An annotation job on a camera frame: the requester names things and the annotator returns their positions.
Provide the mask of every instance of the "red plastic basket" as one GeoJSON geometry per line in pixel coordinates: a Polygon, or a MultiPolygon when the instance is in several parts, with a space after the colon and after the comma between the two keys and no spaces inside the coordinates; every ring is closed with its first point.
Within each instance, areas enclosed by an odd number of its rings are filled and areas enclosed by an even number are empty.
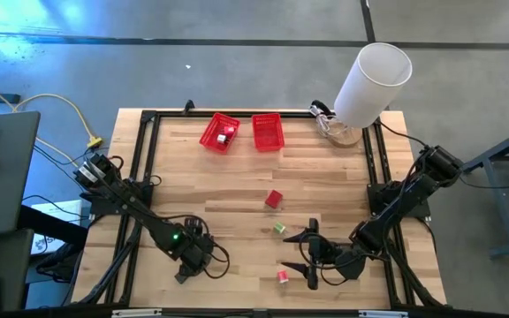
{"type": "Polygon", "coordinates": [[[279,150],[284,146],[280,114],[253,116],[254,146],[258,151],[279,150]]]}
{"type": "Polygon", "coordinates": [[[233,139],[235,139],[235,136],[237,135],[239,124],[240,121],[235,118],[231,118],[224,114],[215,113],[213,118],[211,118],[208,127],[205,129],[205,132],[203,132],[200,143],[207,149],[216,151],[220,154],[226,154],[233,139]],[[231,138],[222,144],[217,142],[217,136],[224,134],[225,127],[233,127],[235,128],[235,132],[231,138]]]}

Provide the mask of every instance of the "yellow cable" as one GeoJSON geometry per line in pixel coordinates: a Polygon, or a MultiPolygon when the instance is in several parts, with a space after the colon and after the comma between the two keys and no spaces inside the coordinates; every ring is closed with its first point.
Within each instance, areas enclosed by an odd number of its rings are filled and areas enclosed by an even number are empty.
{"type": "MultiPolygon", "coordinates": [[[[80,112],[80,109],[78,108],[78,106],[76,106],[73,102],[70,102],[68,101],[67,99],[65,99],[64,97],[60,96],[60,95],[54,95],[54,94],[39,94],[39,95],[35,95],[33,97],[30,97],[30,98],[27,98],[25,101],[23,102],[20,102],[17,104],[17,106],[13,106],[11,105],[11,103],[9,101],[7,101],[3,96],[0,95],[0,99],[7,104],[7,106],[9,106],[11,108],[11,112],[18,112],[19,111],[19,107],[24,105],[25,103],[27,102],[30,102],[32,101],[33,99],[35,98],[38,98],[38,97],[55,97],[57,99],[60,99],[66,103],[68,103],[70,106],[72,106],[74,108],[74,110],[76,110],[76,112],[78,113],[78,117],[80,117],[80,120],[81,120],[81,123],[84,125],[84,128],[86,129],[86,132],[87,132],[87,135],[89,136],[89,144],[92,144],[92,143],[95,143],[96,141],[98,140],[101,140],[99,138],[96,138],[89,130],[89,127],[87,126],[87,123],[86,123],[86,119],[84,119],[84,117],[81,115],[81,112],[80,112]]],[[[48,143],[47,141],[44,141],[42,140],[38,135],[36,136],[36,140],[39,141],[41,144],[45,145],[46,147],[56,151],[57,153],[59,153],[60,155],[62,155],[63,157],[65,157],[66,159],[68,159],[68,162],[72,163],[74,167],[78,168],[78,164],[75,163],[73,161],[73,159],[65,154],[64,152],[62,152],[60,149],[56,148],[55,146],[51,145],[50,143],[48,143]]]]}

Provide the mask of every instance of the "gray floor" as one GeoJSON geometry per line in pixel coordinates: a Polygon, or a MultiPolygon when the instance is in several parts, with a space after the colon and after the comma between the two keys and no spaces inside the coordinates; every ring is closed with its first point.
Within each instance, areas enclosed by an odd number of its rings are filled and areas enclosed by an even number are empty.
{"type": "MultiPolygon", "coordinates": [[[[0,0],[0,32],[366,39],[358,0],[131,4],[0,0]],[[16,8],[22,14],[11,14],[16,8]]],[[[370,8],[381,41],[509,42],[509,1],[370,0],[370,8]]],[[[25,97],[64,95],[80,106],[98,135],[109,137],[121,107],[182,107],[187,99],[205,107],[303,109],[315,98],[332,104],[358,50],[6,42],[0,44],[0,91],[25,97]]],[[[509,50],[406,52],[414,75],[391,107],[405,112],[410,134],[440,144],[463,160],[509,135],[509,50]]],[[[71,155],[84,151],[87,135],[66,105],[41,99],[28,108],[42,113],[43,138],[71,155]]],[[[479,173],[468,180],[485,182],[479,173]]],[[[61,201],[75,198],[78,190],[35,155],[26,195],[34,193],[61,201]]],[[[509,257],[495,261],[488,257],[491,247],[506,243],[490,191],[457,184],[436,193],[429,203],[449,303],[509,313],[509,257]]],[[[48,305],[39,300],[31,299],[29,306],[48,305]]]]}

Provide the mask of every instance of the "wooden table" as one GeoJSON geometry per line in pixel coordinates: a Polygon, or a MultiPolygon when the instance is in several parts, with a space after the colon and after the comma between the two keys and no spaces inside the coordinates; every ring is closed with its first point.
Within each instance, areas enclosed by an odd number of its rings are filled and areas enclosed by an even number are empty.
{"type": "MultiPolygon", "coordinates": [[[[124,177],[131,166],[141,112],[142,109],[119,110],[111,139],[109,154],[125,159],[124,177]]],[[[385,111],[381,118],[392,129],[406,132],[402,112],[385,111]]],[[[250,118],[242,118],[229,153],[219,155],[198,143],[208,121],[192,117],[162,119],[153,174],[161,176],[163,183],[155,188],[152,210],[165,216],[194,213],[203,217],[216,241],[231,255],[229,273],[218,280],[200,275],[178,284],[174,275],[179,261],[170,260],[155,248],[144,230],[131,306],[388,308],[380,261],[367,260],[356,281],[335,287],[320,281],[317,291],[310,291],[301,274],[290,269],[287,286],[281,288],[277,283],[277,271],[283,268],[281,261],[303,260],[296,245],[283,243],[283,237],[272,231],[275,222],[286,226],[285,235],[293,235],[314,217],[325,237],[347,241],[355,225],[368,217],[365,187],[369,181],[362,140],[352,148],[334,148],[317,133],[314,120],[283,119],[285,147],[259,153],[254,147],[250,118]],[[273,189],[284,195],[278,209],[264,205],[273,189]]],[[[150,130],[145,140],[149,140],[150,130]]],[[[371,136],[377,154],[372,130],[371,136]]],[[[402,179],[413,162],[409,141],[386,130],[384,140],[392,177],[402,179]]],[[[146,153],[145,147],[140,167],[144,167],[146,153]]],[[[379,168],[376,173],[382,180],[379,168]]],[[[72,299],[87,295],[109,266],[118,224],[118,216],[106,216],[89,230],[72,299]]],[[[410,266],[434,297],[445,302],[431,236],[414,219],[404,220],[402,230],[410,266]]],[[[403,299],[396,268],[396,283],[403,299]]],[[[209,265],[213,275],[223,269],[224,264],[209,265]]],[[[118,295],[124,276],[122,268],[118,295]]],[[[335,270],[326,271],[325,277],[334,282],[340,280],[335,270]]]]}

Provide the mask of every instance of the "white cylinder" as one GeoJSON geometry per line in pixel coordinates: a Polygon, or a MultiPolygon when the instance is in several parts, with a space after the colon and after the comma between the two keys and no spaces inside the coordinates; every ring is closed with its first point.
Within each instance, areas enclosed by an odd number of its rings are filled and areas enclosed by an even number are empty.
{"type": "Polygon", "coordinates": [[[372,43],[361,49],[333,105],[338,120],[368,127],[412,76],[412,61],[401,49],[372,43]]]}

